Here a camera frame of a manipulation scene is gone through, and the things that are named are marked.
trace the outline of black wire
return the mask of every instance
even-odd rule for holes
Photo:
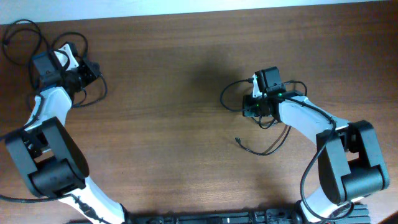
[[[242,149],[246,150],[247,152],[253,153],[254,155],[257,155],[257,156],[269,156],[269,155],[275,153],[276,151],[278,151],[278,149],[280,149],[280,148],[282,147],[282,145],[285,143],[285,141],[286,141],[286,139],[287,139],[287,136],[289,135],[290,130],[292,129],[292,127],[291,127],[291,126],[288,126],[288,125],[286,125],[285,127],[289,127],[289,128],[287,129],[286,134],[285,134],[283,140],[282,140],[282,141],[280,142],[280,144],[279,144],[273,151],[271,151],[271,152],[262,152],[262,153],[260,153],[260,152],[252,151],[252,150],[250,150],[250,149],[244,147],[244,146],[242,145],[242,143],[241,143],[241,139],[238,138],[238,137],[235,138],[235,141],[239,144],[239,146],[241,146]]]
[[[333,125],[333,126],[332,126],[332,129],[331,129],[331,131],[330,131],[330,134],[328,135],[328,137],[327,137],[325,143],[323,144],[323,146],[321,147],[321,149],[320,149],[317,153],[315,153],[314,157],[312,158],[312,160],[311,160],[310,163],[308,164],[307,168],[305,168],[305,171],[304,171],[303,176],[302,176],[302,178],[301,178],[301,181],[300,181],[300,196],[301,196],[301,200],[302,200],[302,202],[303,202],[305,208],[307,208],[307,210],[308,210],[314,217],[317,217],[317,218],[319,218],[320,220],[322,220],[322,221],[327,221],[327,222],[339,221],[339,220],[342,220],[342,219],[344,219],[344,218],[350,216],[351,213],[352,213],[353,210],[354,210],[354,203],[353,203],[353,202],[350,202],[350,203],[351,203],[351,207],[350,207],[350,209],[348,210],[348,212],[345,213],[343,216],[340,216],[340,217],[337,217],[337,218],[325,218],[325,217],[321,217],[320,215],[316,214],[316,213],[310,208],[310,206],[309,206],[308,203],[307,203],[307,200],[305,199],[305,194],[304,194],[304,183],[305,183],[305,179],[307,178],[308,173],[310,172],[310,170],[311,170],[312,166],[314,165],[314,163],[315,163],[315,162],[317,161],[317,159],[319,158],[320,154],[323,152],[323,150],[325,150],[326,145],[328,144],[328,141],[329,141],[329,140],[332,138],[332,136],[334,135],[334,133],[335,133],[335,131],[336,131],[336,121],[334,121],[333,118],[332,118],[331,116],[329,116],[327,113],[325,113],[323,110],[321,110],[321,109],[319,109],[319,108],[317,108],[317,107],[314,107],[314,106],[312,106],[312,105],[308,105],[308,104],[306,104],[306,103],[304,103],[304,102],[302,102],[302,101],[296,100],[296,99],[284,98],[283,96],[281,96],[280,98],[282,98],[282,99],[284,99],[284,100],[293,101],[293,102],[295,102],[295,103],[298,103],[298,104],[300,104],[300,105],[302,105],[302,106],[306,106],[307,108],[310,108],[310,109],[312,109],[312,110],[314,110],[314,111],[316,111],[316,112],[322,114],[322,115]]]
[[[299,84],[303,85],[303,86],[304,86],[304,89],[305,89],[304,96],[307,95],[308,89],[307,89],[307,86],[304,84],[304,82],[297,81],[297,80],[290,80],[290,81],[284,82],[283,84],[286,84],[286,85],[287,85],[287,84],[291,84],[291,83],[299,83]]]
[[[38,198],[38,199],[27,199],[27,198],[13,198],[13,197],[7,197],[4,195],[0,195],[0,200],[6,201],[6,202],[16,202],[16,203],[40,203],[40,202],[53,202],[55,200],[60,200],[63,198],[71,197],[72,194],[65,194],[59,197],[55,198]]]
[[[72,108],[78,108],[79,105],[81,105],[87,98],[87,91],[85,89],[82,89],[82,91],[85,93],[85,97],[84,99],[82,99],[79,103],[75,103],[74,105],[72,105]]]
[[[262,124],[261,124],[261,119],[262,119],[262,116],[259,117],[258,125],[259,125],[260,128],[262,128],[262,129],[269,129],[269,128],[272,127],[273,125],[279,123],[279,122],[276,122],[276,123],[275,123],[276,119],[274,118],[274,119],[272,119],[271,122],[264,128],[264,127],[262,126]]]
[[[73,108],[84,108],[84,107],[87,107],[87,106],[91,106],[91,105],[93,105],[93,104],[95,104],[95,103],[98,103],[99,101],[101,101],[101,100],[103,100],[103,99],[105,99],[106,98],[106,95],[108,94],[108,86],[107,86],[107,84],[106,84],[106,81],[105,81],[105,78],[104,78],[104,76],[102,76],[102,74],[99,76],[100,77],[100,79],[102,79],[102,82],[104,83],[104,89],[105,89],[105,91],[104,91],[104,95],[102,95],[100,98],[98,98],[97,100],[94,100],[94,101],[92,101],[92,102],[89,102],[89,103],[86,103],[86,104],[84,104],[84,105],[76,105],[75,107],[73,107]]]
[[[229,110],[229,111],[232,111],[232,112],[242,112],[242,111],[248,111],[248,110],[249,110],[249,109],[241,109],[241,110],[231,109],[231,108],[227,107],[227,106],[224,104],[224,101],[223,101],[224,92],[225,92],[229,87],[231,87],[231,86],[233,86],[233,85],[235,85],[235,84],[237,84],[237,83],[241,83],[241,82],[252,83],[252,82],[253,82],[253,78],[248,78],[248,79],[245,79],[245,80],[239,80],[239,81],[232,82],[231,84],[229,84],[228,86],[226,86],[226,87],[224,88],[224,90],[221,92],[221,95],[220,95],[220,103],[225,107],[225,109],[227,109],[227,110]]]
[[[256,124],[261,124],[261,126],[264,126],[264,125],[267,125],[267,124],[269,124],[270,122],[272,122],[272,120],[271,121],[268,121],[268,122],[266,122],[266,123],[260,123],[258,120],[256,120],[255,118],[253,118],[253,117],[250,117]],[[279,121],[276,121],[276,122],[274,122],[272,125],[271,125],[271,127],[272,126],[275,126],[275,125],[277,125],[277,124],[279,124],[280,122]]]
[[[21,28],[18,30],[15,30],[14,32],[11,32],[11,34],[9,34],[10,30],[17,25],[20,22],[30,22],[31,24],[33,24],[33,26],[36,28],[36,30],[34,29],[30,29],[30,28]],[[15,61],[14,59],[12,59],[6,50],[6,47],[11,43],[11,38],[13,38],[16,34],[22,32],[22,31],[29,31],[29,32],[33,32],[35,34],[37,34],[39,36],[39,39],[37,41],[36,47],[34,48],[34,50],[32,51],[32,53],[30,54],[29,60],[26,63],[19,63],[17,61]],[[31,87],[36,90],[39,88],[39,79],[37,78],[36,80],[34,80],[33,78],[33,56],[37,53],[37,51],[40,49],[41,43],[44,42],[46,44],[46,48],[47,50],[49,49],[49,43],[47,42],[46,38],[42,35],[40,28],[38,27],[38,25],[36,23],[34,23],[33,21],[30,21],[28,19],[20,19],[18,21],[13,22],[12,24],[10,24],[6,31],[3,33],[2,39],[1,39],[1,48],[2,48],[2,52],[4,54],[4,56],[13,64],[15,65],[20,65],[20,66],[27,66],[27,70],[28,70],[28,75],[29,75],[29,82]]]

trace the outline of black plastic bracket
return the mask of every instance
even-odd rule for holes
[[[317,134],[318,150],[329,133],[326,130]],[[347,161],[345,148],[358,152],[359,157]],[[322,190],[337,205],[386,189],[390,182],[376,132],[367,121],[349,123],[334,133],[318,158],[318,167]]]
[[[40,145],[26,138],[40,141]],[[57,117],[44,121],[29,133],[6,139],[6,147],[22,179],[36,197],[58,197],[85,188],[89,169],[84,155]],[[53,156],[36,162],[48,150]]]

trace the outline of wooden table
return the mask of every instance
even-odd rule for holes
[[[89,58],[101,65],[109,95],[97,105],[71,110],[65,127],[87,158],[92,179],[129,211],[265,209],[300,199],[300,178],[315,146],[293,130],[278,153],[249,154],[235,136],[263,151],[283,125],[261,130],[219,103],[227,84],[277,65],[283,80],[307,84],[316,105],[351,121],[366,119],[376,128],[391,186],[363,203],[379,222],[398,208],[397,15],[397,3],[371,2],[39,26],[49,40],[75,30],[90,42]],[[34,38],[20,37],[12,53],[28,56]],[[69,40],[81,46],[78,38]],[[5,133],[29,117],[24,98],[31,89],[26,69],[0,57],[0,131]],[[250,87],[232,88],[226,103],[239,108]],[[101,82],[88,92],[90,99],[98,97]],[[1,194],[31,197],[4,143],[0,158]],[[318,185],[314,167],[306,192]],[[78,219],[77,211],[58,202],[0,202],[0,223]]]

